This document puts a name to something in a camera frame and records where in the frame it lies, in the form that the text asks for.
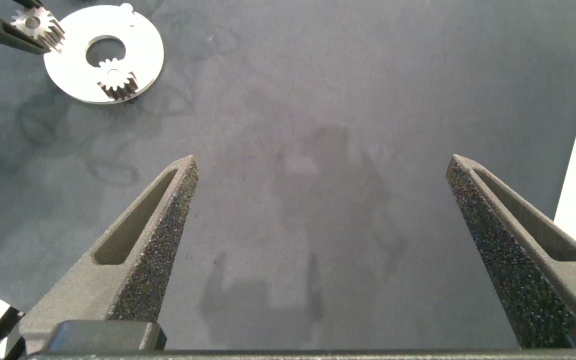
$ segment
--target dark gray table surface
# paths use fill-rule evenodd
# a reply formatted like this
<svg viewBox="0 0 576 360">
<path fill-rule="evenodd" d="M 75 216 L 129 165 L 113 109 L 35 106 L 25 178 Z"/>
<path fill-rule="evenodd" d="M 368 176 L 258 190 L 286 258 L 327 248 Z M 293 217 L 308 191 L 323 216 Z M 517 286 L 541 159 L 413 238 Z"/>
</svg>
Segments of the dark gray table surface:
<svg viewBox="0 0 576 360">
<path fill-rule="evenodd" d="M 132 105 L 71 99 L 40 57 L 0 46 L 0 297 L 30 309 L 194 154 L 168 348 L 517 346 L 444 172 L 471 157 L 554 215 L 576 1 L 134 7 L 166 62 Z"/>
</svg>

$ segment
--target planetary gear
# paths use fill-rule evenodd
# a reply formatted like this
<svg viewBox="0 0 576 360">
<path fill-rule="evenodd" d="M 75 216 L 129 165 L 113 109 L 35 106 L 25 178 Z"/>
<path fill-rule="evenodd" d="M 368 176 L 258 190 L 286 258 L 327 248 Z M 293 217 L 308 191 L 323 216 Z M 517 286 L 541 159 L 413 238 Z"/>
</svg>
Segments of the planetary gear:
<svg viewBox="0 0 576 360">
<path fill-rule="evenodd" d="M 97 85 L 114 100 L 130 98 L 138 89 L 135 73 L 127 69 L 121 60 L 112 59 L 100 62 L 99 76 L 100 81 Z"/>
<path fill-rule="evenodd" d="M 43 7 L 32 8 L 26 12 L 17 11 L 11 24 L 42 45 L 59 51 L 65 38 L 64 29 L 53 14 Z"/>
</svg>

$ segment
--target small gear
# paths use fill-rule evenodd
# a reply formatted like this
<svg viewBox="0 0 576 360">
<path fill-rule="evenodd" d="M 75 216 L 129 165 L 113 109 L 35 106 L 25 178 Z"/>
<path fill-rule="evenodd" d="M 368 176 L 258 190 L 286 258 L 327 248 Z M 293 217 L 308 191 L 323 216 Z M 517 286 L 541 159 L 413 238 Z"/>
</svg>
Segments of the small gear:
<svg viewBox="0 0 576 360">
<path fill-rule="evenodd" d="M 101 80 L 97 85 L 114 100 L 125 100 L 138 89 L 135 73 L 127 70 L 123 61 L 112 59 L 99 63 Z"/>
<path fill-rule="evenodd" d="M 32 8 L 26 12 L 17 10 L 12 26 L 39 41 L 42 45 L 59 51 L 65 39 L 64 29 L 54 15 L 43 7 Z"/>
</svg>

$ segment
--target black textured foam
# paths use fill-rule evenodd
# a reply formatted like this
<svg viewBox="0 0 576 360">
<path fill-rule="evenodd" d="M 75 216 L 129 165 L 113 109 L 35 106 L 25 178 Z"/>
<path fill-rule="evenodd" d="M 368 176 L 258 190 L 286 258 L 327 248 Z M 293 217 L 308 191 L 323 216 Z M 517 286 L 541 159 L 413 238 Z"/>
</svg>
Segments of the black textured foam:
<svg viewBox="0 0 576 360">
<path fill-rule="evenodd" d="M 195 162 L 192 161 L 185 171 L 183 181 L 168 202 L 165 215 L 159 220 L 143 255 L 131 269 L 126 286 L 108 314 L 108 320 L 157 322 L 190 200 L 197 186 Z"/>
<path fill-rule="evenodd" d="M 495 215 L 468 170 L 453 159 L 446 176 L 519 344 L 524 348 L 570 346 L 572 311 Z"/>
</svg>

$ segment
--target gear hole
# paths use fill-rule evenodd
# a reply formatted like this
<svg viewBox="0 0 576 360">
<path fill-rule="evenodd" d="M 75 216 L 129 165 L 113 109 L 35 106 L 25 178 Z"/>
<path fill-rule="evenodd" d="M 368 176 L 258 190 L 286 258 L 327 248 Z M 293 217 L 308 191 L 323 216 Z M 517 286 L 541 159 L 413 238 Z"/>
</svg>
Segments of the gear hole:
<svg viewBox="0 0 576 360">
<path fill-rule="evenodd" d="M 24 22 L 24 24 L 26 25 L 26 27 L 28 29 L 36 29 L 39 27 L 39 25 L 41 25 L 41 20 L 39 20 L 38 17 L 36 16 L 31 16 L 29 18 L 26 19 L 26 21 Z"/>
<path fill-rule="evenodd" d="M 121 40 L 114 37 L 103 37 L 90 42 L 86 52 L 88 64 L 99 67 L 99 63 L 105 60 L 121 60 L 126 56 L 126 46 Z"/>
</svg>

